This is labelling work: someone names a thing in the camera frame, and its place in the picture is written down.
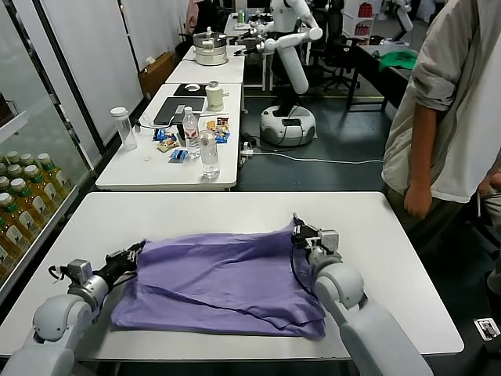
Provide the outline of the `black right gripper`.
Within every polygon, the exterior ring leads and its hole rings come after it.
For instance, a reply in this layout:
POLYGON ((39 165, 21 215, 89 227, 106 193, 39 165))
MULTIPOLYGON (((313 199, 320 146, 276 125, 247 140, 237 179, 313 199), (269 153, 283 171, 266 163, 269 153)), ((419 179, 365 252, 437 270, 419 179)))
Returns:
POLYGON ((296 248, 313 251, 322 246, 319 231, 314 226, 307 224, 296 212, 293 214, 293 223, 292 243, 296 248))

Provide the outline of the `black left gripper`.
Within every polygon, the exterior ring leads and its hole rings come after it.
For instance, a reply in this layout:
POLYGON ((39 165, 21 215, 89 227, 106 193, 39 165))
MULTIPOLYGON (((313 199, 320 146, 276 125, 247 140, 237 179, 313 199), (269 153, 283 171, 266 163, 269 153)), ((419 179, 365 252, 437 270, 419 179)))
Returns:
POLYGON ((106 265, 102 268, 104 280, 118 280, 126 273, 136 271, 139 256, 146 245, 145 241, 130 246, 126 251, 110 254, 105 257, 106 265))

